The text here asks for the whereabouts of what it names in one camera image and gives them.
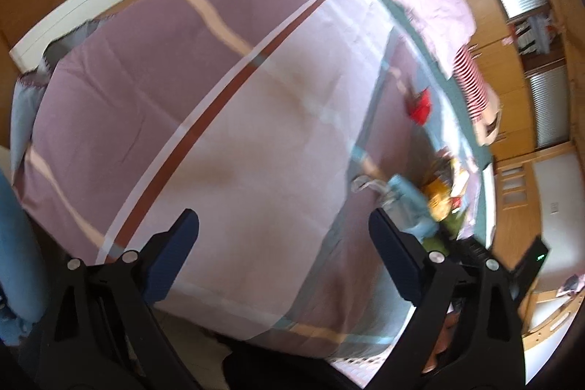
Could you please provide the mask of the person right hand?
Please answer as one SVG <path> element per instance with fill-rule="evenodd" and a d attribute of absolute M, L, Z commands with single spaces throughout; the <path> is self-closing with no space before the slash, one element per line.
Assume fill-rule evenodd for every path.
<path fill-rule="evenodd" d="M 435 346 L 430 354 L 429 360 L 426 361 L 423 373 L 429 373 L 437 365 L 437 355 L 446 351 L 451 344 L 453 334 L 459 321 L 459 314 L 457 312 L 451 312 L 446 315 L 442 329 L 439 333 Z"/>

